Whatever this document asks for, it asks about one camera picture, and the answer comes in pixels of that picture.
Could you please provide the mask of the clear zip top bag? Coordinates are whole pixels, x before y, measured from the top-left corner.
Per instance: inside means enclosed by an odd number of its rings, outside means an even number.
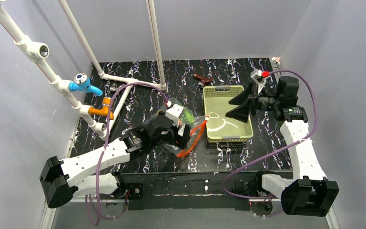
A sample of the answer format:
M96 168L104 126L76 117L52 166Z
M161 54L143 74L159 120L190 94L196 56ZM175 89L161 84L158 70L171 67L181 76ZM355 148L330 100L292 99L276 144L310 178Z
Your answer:
M172 127L166 131L170 139L161 142L161 145L178 158L186 157L200 142L210 117L195 116L191 109L175 97L171 97L166 104L162 105L149 121L162 115L168 117L173 123Z

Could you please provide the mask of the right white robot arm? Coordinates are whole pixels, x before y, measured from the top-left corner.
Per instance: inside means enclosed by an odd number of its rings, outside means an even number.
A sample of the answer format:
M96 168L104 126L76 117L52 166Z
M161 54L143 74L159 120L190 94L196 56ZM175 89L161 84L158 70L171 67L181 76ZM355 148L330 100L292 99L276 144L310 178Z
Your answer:
M266 77L259 76L248 88L232 98L236 108L227 117L244 122L257 110L272 112L280 122L292 162L293 178L285 179L275 172L258 171L253 180L254 191L264 191L281 201L287 215L324 217L329 212L338 192L337 182L331 181L320 167L308 131L308 117L297 105L299 80L291 76L279 78L275 94L264 94Z

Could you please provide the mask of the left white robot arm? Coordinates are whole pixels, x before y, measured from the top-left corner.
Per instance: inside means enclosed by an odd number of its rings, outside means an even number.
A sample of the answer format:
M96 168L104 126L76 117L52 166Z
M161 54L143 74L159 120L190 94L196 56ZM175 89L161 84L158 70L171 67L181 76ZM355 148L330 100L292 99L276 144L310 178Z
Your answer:
M159 115L148 124L135 127L108 145L81 156L62 160L57 156L48 158L39 177L48 207L58 208L73 197L93 194L96 186L101 194L116 194L126 185L113 174L96 178L97 171L147 155L162 144L185 149L191 128L190 124L174 125L173 120Z

